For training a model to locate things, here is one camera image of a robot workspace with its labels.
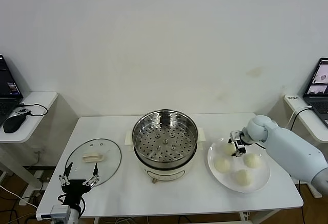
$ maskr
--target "laptop screen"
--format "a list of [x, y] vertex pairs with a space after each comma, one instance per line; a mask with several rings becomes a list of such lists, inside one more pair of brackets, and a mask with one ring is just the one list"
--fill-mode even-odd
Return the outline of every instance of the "laptop screen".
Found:
[[0, 97], [22, 97], [2, 55], [0, 55]]
[[328, 58], [321, 58], [304, 94], [305, 96], [328, 95]]

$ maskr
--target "wooden floor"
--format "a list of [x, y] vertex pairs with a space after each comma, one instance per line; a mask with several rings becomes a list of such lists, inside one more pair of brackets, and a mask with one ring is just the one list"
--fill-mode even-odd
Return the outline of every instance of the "wooden floor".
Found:
[[[52, 175], [52, 171], [45, 171], [42, 176], [42, 180], [44, 182], [49, 181], [49, 178]], [[6, 179], [2, 182], [2, 186], [7, 188], [8, 190], [19, 194], [23, 192], [23, 189], [26, 187], [26, 184], [16, 175], [7, 176]], [[301, 192], [304, 199], [304, 215], [305, 215], [305, 223], [306, 224], [328, 224], [328, 197], [323, 198], [313, 198], [311, 192], [309, 191], [306, 185], [301, 186]], [[5, 198], [14, 199], [15, 196], [7, 193], [3, 189], [0, 189], [0, 196]], [[42, 196], [35, 198], [35, 203], [38, 204], [40, 202]], [[0, 198], [0, 224], [5, 224], [9, 222], [10, 212], [3, 212], [5, 210], [11, 210], [14, 206], [14, 209], [17, 211], [18, 217], [22, 217], [19, 219], [19, 223], [24, 223], [25, 219], [28, 216], [35, 214], [35, 208], [32, 206], [19, 206], [18, 201], [4, 200]], [[190, 219], [193, 223], [199, 222], [216, 222], [216, 221], [235, 221], [239, 220], [238, 213], [229, 213], [229, 214], [211, 214], [211, 215], [188, 215], [187, 218]], [[16, 216], [13, 214], [11, 220], [15, 220]], [[149, 224], [171, 224], [178, 223], [179, 216], [150, 216], [148, 218]], [[28, 221], [28, 224], [37, 224], [44, 223], [49, 224], [48, 221], [38, 222], [36, 220]], [[80, 219], [79, 224], [93, 224], [93, 218], [82, 218]], [[102, 218], [99, 221], [99, 224], [106, 223], [115, 223], [114, 218]], [[146, 217], [135, 217], [133, 220], [130, 220], [131, 224], [147, 224]], [[189, 223], [189, 221], [182, 217], [180, 223]], [[281, 210], [277, 214], [273, 215], [269, 219], [263, 222], [263, 224], [302, 224], [302, 213], [301, 209], [289, 209], [289, 210]]]

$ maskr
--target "computer mouse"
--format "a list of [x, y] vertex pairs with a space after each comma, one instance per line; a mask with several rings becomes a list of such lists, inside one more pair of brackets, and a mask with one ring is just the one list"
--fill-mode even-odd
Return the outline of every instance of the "computer mouse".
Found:
[[4, 122], [4, 132], [5, 133], [13, 133], [16, 132], [22, 125], [22, 123], [26, 120], [26, 115], [15, 115], [9, 117]]

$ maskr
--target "white table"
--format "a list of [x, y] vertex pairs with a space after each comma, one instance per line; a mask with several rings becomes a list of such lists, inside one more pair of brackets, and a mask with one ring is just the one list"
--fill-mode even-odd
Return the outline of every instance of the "white table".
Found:
[[207, 141], [203, 150], [196, 153], [193, 168], [184, 177], [156, 184], [152, 184], [151, 178], [139, 167], [134, 152], [124, 146], [126, 132], [133, 128], [140, 116], [82, 117], [37, 209], [37, 219], [49, 215], [52, 206], [60, 204], [57, 197], [63, 192], [58, 176], [63, 173], [71, 152], [95, 138], [115, 141], [121, 148], [122, 162], [109, 181], [84, 195], [86, 210], [83, 217], [263, 211], [253, 219], [253, 223], [260, 223], [280, 209], [302, 206], [303, 200], [290, 176], [261, 148], [256, 150], [266, 157], [271, 169], [270, 180], [262, 190], [252, 194], [234, 192], [211, 174], [207, 166], [210, 144], [219, 138], [227, 138], [232, 130], [242, 129], [252, 117], [253, 113], [191, 115], [197, 126], [204, 129]]
[[[49, 109], [56, 98], [56, 92], [31, 92], [23, 99], [22, 103], [27, 105], [41, 104]], [[44, 108], [39, 106], [28, 106], [26, 108], [31, 110], [32, 114], [43, 114], [45, 112]], [[10, 116], [14, 115], [18, 114], [13, 111]], [[43, 185], [37, 179], [41, 177], [43, 171], [38, 170], [34, 175], [32, 175], [6, 152], [4, 144], [16, 144], [27, 141], [42, 119], [43, 116], [28, 116], [22, 126], [14, 133], [5, 133], [2, 126], [0, 127], [0, 162], [29, 184], [23, 194], [23, 197], [31, 196], [33, 191], [40, 190], [41, 187], [43, 187], [43, 189], [47, 187], [47, 184]], [[19, 204], [26, 205], [24, 201], [20, 201]]]
[[[301, 111], [301, 107], [308, 106], [299, 95], [285, 95], [284, 100], [292, 111], [296, 109]], [[328, 128], [312, 110], [306, 110], [300, 113], [298, 118], [316, 141], [320, 143], [328, 142]]]

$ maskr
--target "white plate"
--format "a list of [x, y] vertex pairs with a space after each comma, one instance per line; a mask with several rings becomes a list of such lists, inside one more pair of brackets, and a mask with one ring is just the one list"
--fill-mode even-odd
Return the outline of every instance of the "white plate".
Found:
[[[255, 192], [263, 188], [270, 178], [270, 167], [267, 163], [267, 161], [254, 151], [254, 146], [251, 145], [246, 147], [247, 154], [248, 153], [254, 153], [261, 156], [262, 159], [262, 166], [257, 169], [252, 169], [247, 167], [243, 162], [243, 156], [241, 157], [235, 157], [235, 156], [226, 156], [223, 151], [223, 144], [227, 143], [227, 140], [220, 141], [218, 143], [214, 143], [210, 146], [208, 154], [207, 154], [207, 162], [209, 164], [210, 170], [212, 171], [212, 174], [219, 182], [221, 182], [224, 186], [230, 188], [231, 190], [234, 190], [236, 192], [242, 192], [242, 193], [250, 193]], [[231, 164], [231, 170], [228, 173], [220, 173], [216, 170], [214, 166], [215, 158], [217, 157], [225, 157], [230, 161]], [[233, 179], [233, 174], [240, 170], [240, 169], [247, 169], [250, 171], [253, 177], [253, 183], [249, 186], [243, 187], [238, 185], [235, 180]]]

